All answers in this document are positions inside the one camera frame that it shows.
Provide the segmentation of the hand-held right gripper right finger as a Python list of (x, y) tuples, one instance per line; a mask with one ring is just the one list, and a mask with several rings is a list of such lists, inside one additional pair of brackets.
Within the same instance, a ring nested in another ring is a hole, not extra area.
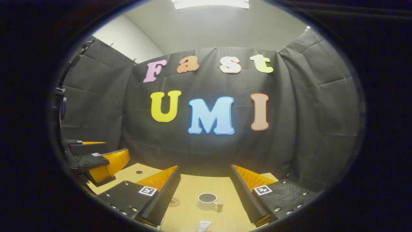
[(243, 208), (256, 227), (291, 216), (322, 193), (304, 188), (291, 179), (274, 181), (237, 165), (230, 168)]

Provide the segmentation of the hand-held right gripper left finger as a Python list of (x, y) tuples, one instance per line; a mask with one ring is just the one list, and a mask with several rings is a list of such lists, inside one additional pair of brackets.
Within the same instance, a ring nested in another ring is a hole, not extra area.
[(180, 168), (173, 166), (135, 183), (122, 181), (97, 198), (131, 220), (157, 227), (180, 180)]

